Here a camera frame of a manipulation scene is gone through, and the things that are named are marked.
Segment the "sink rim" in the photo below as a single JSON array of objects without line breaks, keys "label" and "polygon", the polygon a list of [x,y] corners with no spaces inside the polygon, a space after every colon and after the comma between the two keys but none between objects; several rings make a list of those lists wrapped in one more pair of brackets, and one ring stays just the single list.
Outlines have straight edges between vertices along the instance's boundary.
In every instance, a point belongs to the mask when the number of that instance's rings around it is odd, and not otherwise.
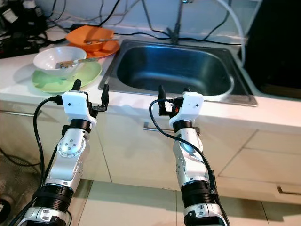
[{"label": "sink rim", "polygon": [[[245,79],[241,75],[241,71],[239,70],[237,64],[234,62],[232,54],[228,49],[225,48],[212,48],[212,47],[199,47],[199,46],[186,46],[186,45],[175,46],[175,45],[160,43],[160,42],[123,40],[123,42],[120,45],[120,51],[117,52],[115,57],[113,58],[108,70],[105,72],[103,78],[101,79],[98,88],[102,90],[104,84],[109,84],[110,91],[113,92],[157,96],[158,95],[157,91],[133,88],[131,86],[124,84],[119,80],[116,73],[120,61],[129,50],[135,47],[145,47],[145,46],[151,46],[151,47],[154,46],[156,48],[157,47],[174,48],[174,49],[178,48],[178,49],[183,49],[188,51],[203,51],[206,54],[213,55],[213,57],[217,58],[224,66],[227,75],[229,76],[231,86],[228,91],[222,94],[212,95],[212,96],[204,95],[204,100],[208,102],[219,102],[219,103],[226,103],[232,105],[257,106],[257,102],[248,84],[246,83]],[[227,65],[226,62],[223,61],[223,59],[219,58],[218,56],[215,56],[213,52],[217,52],[217,53],[225,52],[224,54],[231,56],[229,57],[230,59],[226,58],[225,56],[222,56],[225,59],[225,61],[229,63],[229,65]],[[244,91],[243,95],[232,94],[236,86],[235,82],[239,83],[237,86],[239,86],[241,91]],[[167,92],[166,96],[175,97],[175,96],[181,96],[181,94]]]}]

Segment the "white bowl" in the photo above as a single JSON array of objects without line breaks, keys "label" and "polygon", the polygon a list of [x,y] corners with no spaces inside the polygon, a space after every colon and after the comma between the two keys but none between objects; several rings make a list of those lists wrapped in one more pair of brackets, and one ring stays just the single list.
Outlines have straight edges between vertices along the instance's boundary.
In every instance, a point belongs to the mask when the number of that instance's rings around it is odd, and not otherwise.
[{"label": "white bowl", "polygon": [[86,57],[86,52],[81,48],[61,46],[40,52],[33,59],[33,64],[39,70],[47,74],[59,77],[61,79],[67,79],[72,77],[83,64],[76,64],[71,67],[56,69],[56,63],[59,63],[61,61],[86,59]]}]

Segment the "orange bowl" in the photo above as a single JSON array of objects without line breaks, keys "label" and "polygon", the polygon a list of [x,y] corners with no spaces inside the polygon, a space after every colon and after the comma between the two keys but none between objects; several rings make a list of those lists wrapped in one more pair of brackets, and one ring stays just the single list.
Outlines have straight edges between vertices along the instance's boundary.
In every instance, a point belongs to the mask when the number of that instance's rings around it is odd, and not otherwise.
[{"label": "orange bowl", "polygon": [[85,40],[111,39],[113,38],[113,35],[114,31],[112,30],[85,25],[68,33],[65,38],[86,52],[97,52],[103,48],[103,42],[93,41],[91,44],[87,45]]}]

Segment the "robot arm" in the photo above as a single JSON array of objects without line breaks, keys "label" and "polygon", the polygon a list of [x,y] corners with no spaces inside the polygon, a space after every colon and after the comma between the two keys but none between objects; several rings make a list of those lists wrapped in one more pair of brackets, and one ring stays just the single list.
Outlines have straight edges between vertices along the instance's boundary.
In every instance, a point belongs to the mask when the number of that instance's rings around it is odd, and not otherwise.
[{"label": "robot arm", "polygon": [[[165,98],[162,86],[159,87],[159,98]],[[206,167],[207,160],[201,155],[203,144],[198,138],[198,128],[193,127],[204,98],[201,94],[189,92],[187,89],[183,98],[173,98],[170,102],[173,103],[171,112],[159,102],[159,115],[170,117],[169,125],[174,128],[176,138],[189,142],[199,150],[198,152],[191,145],[175,140],[173,151],[185,207],[185,225],[230,226],[219,201],[214,173]]]},{"label": "robot arm", "polygon": [[83,162],[89,146],[89,133],[96,126],[98,112],[107,110],[109,86],[105,85],[102,105],[92,106],[88,94],[80,92],[81,81],[76,80],[72,90],[62,95],[70,125],[57,145],[56,160],[47,175],[44,186],[34,194],[36,201],[25,213],[19,226],[65,226],[66,213],[83,173]]}]

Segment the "wall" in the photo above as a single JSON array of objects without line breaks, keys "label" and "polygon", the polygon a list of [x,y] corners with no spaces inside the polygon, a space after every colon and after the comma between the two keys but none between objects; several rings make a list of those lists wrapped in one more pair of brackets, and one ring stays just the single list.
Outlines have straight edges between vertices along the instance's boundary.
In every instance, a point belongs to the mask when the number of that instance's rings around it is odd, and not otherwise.
[{"label": "wall", "polygon": [[[103,0],[102,10],[103,20],[110,13],[116,1]],[[165,30],[167,27],[174,28],[176,22],[178,0],[145,0],[150,14],[152,26],[157,30]],[[49,15],[53,5],[52,0],[36,0],[37,4]],[[122,14],[136,0],[122,0],[114,14]],[[245,32],[249,29],[253,21],[254,13],[259,6],[260,0],[233,0],[232,8],[236,12]],[[67,0],[67,6],[60,24],[70,27],[74,23],[99,24],[99,9],[102,0]],[[63,9],[63,0],[57,0],[53,19],[57,18]],[[193,37],[201,39],[225,17],[225,9],[215,0],[194,0],[193,3],[184,4],[181,26],[181,37]],[[114,25],[122,19],[122,16],[112,16],[104,27],[114,29],[115,32],[128,33],[143,31],[164,37],[162,34],[153,33],[149,30],[146,16],[141,1],[138,1],[132,9],[125,15],[122,22]],[[238,32],[231,17],[227,22],[217,29],[209,38],[215,41],[237,42]]]}]

